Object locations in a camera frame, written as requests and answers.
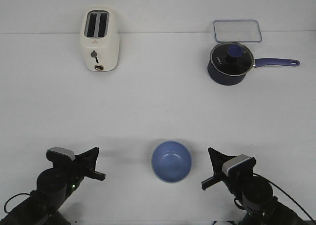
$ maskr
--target black cable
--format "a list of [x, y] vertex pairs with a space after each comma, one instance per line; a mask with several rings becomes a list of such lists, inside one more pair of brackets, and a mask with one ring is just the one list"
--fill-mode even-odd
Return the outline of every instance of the black cable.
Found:
[[8, 201], [6, 201], [6, 203], [4, 204], [4, 211], [5, 211], [7, 214], [9, 213], [9, 212], [7, 211], [7, 209], [6, 209], [7, 204], [8, 204], [12, 199], [14, 199], [15, 197], [18, 197], [18, 196], [20, 196], [20, 195], [28, 195], [28, 196], [30, 196], [30, 194], [28, 194], [28, 193], [19, 193], [19, 194], [16, 194], [16, 195], [12, 196], [11, 198], [9, 198]]
[[237, 203], [237, 198], [234, 199], [234, 203], [237, 206], [237, 208], [239, 208], [241, 210], [245, 210], [245, 208], [243, 206], [241, 206], [240, 204]]
[[310, 220], [316, 225], [316, 222], [314, 221], [314, 219], [306, 212], [305, 209], [303, 209], [303, 207], [297, 203], [288, 193], [286, 193], [283, 189], [281, 189], [279, 186], [277, 186], [276, 184], [274, 184], [273, 182], [271, 182], [270, 180], [268, 180], [267, 178], [257, 174], [257, 173], [253, 173], [255, 176], [261, 177], [262, 179], [265, 179], [267, 182], [269, 182], [270, 184], [274, 185], [276, 188], [278, 188], [281, 192], [283, 192], [287, 197], [289, 197], [306, 215], [307, 217], [310, 218]]

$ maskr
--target white toaster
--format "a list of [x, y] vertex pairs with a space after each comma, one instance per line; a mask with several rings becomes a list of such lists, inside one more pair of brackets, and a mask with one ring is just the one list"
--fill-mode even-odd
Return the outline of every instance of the white toaster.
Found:
[[90, 8], [84, 15], [80, 45], [89, 70], [110, 71], [119, 58], [119, 33], [115, 15], [104, 7]]

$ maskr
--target saucepan handle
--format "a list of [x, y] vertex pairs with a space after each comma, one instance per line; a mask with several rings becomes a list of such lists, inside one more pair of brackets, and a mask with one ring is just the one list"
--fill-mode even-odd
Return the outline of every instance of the saucepan handle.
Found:
[[255, 68], [264, 65], [282, 65], [282, 66], [299, 66], [300, 61], [295, 59], [282, 58], [257, 58], [255, 59]]

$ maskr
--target toaster lever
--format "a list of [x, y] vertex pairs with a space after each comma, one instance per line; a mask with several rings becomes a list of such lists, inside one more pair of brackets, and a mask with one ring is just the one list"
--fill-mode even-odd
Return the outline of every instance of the toaster lever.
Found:
[[98, 54], [97, 54], [96, 51], [93, 51], [90, 55], [91, 55], [92, 58], [95, 58], [95, 60], [97, 61], [97, 63], [99, 63], [98, 58], [97, 58], [97, 55], [98, 55]]

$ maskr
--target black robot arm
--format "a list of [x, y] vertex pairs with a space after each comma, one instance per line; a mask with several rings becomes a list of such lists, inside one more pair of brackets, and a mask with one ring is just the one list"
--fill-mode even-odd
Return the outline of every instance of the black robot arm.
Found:
[[223, 181], [235, 196], [237, 207], [247, 211], [240, 225], [307, 225], [294, 211], [278, 202], [265, 178], [253, 176], [254, 157], [227, 156], [213, 148], [208, 152], [213, 176], [201, 183], [202, 189]]
[[43, 171], [37, 179], [37, 189], [30, 197], [12, 209], [0, 225], [68, 225], [58, 209], [78, 188], [84, 177], [104, 180], [105, 174], [96, 172], [99, 148], [80, 155], [54, 147], [46, 152], [53, 168]]

